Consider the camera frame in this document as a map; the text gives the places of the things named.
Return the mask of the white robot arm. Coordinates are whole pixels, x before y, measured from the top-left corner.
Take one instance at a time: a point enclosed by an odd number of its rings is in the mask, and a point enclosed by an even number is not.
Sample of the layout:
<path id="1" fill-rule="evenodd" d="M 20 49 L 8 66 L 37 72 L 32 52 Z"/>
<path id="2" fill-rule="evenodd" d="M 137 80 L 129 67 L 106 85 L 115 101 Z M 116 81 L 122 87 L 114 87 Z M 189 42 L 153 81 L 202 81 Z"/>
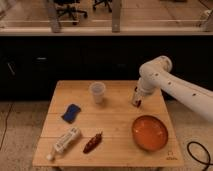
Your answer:
<path id="1" fill-rule="evenodd" d="M 160 88 L 206 120 L 213 122 L 213 91 L 172 75 L 171 69 L 172 62 L 167 56 L 159 56 L 142 64 L 132 104 L 139 107 L 143 96 L 151 95 L 156 88 Z"/>

